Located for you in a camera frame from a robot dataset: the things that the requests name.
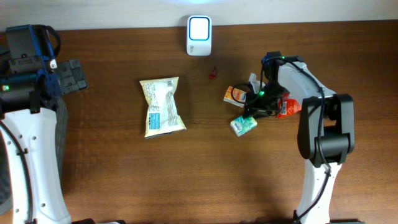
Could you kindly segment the orange snack packet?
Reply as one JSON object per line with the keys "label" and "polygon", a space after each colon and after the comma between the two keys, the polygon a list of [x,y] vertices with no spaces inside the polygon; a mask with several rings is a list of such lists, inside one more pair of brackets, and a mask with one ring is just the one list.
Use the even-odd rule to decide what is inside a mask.
{"label": "orange snack packet", "polygon": [[279,112],[277,118],[285,118],[301,111],[301,104],[289,92],[283,93],[277,102]]}

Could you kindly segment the orange tissue pack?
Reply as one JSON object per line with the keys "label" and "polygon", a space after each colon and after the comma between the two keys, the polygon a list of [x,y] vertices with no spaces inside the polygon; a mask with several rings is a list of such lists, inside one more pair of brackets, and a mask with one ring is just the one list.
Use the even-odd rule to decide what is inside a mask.
{"label": "orange tissue pack", "polygon": [[229,86],[226,90],[226,93],[224,94],[223,101],[243,108],[246,102],[246,92]]}

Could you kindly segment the teal tissue pack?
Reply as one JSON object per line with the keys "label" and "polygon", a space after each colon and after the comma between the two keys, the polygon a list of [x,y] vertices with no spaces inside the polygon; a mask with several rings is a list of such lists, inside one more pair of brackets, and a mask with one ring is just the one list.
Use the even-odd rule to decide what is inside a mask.
{"label": "teal tissue pack", "polygon": [[243,118],[242,116],[232,120],[230,126],[235,134],[240,137],[257,126],[257,121],[253,117]]}

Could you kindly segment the cream chips bag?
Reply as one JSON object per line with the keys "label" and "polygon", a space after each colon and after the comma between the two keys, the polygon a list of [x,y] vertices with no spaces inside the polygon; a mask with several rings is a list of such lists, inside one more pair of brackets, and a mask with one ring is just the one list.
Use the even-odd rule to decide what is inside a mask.
{"label": "cream chips bag", "polygon": [[179,77],[171,77],[139,82],[148,104],[146,139],[186,130],[174,98],[178,80]]}

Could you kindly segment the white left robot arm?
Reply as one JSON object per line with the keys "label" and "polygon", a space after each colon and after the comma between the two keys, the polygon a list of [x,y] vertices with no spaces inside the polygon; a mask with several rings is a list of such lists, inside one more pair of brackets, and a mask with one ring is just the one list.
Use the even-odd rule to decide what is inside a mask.
{"label": "white left robot arm", "polygon": [[62,194],[56,144],[62,96],[88,88],[77,59],[57,63],[61,40],[46,25],[8,27],[1,53],[1,145],[14,223],[72,223]]}

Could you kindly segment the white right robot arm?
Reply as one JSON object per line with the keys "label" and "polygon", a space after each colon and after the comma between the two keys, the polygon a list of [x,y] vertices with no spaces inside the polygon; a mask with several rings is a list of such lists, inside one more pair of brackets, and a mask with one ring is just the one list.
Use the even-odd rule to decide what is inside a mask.
{"label": "white right robot arm", "polygon": [[268,52],[261,65],[261,80],[267,83],[259,91],[250,89],[243,116],[273,116],[282,110],[282,95],[293,95],[301,106],[297,145],[305,174],[292,223],[330,223],[335,180],[355,145],[353,98],[322,84],[298,55]]}

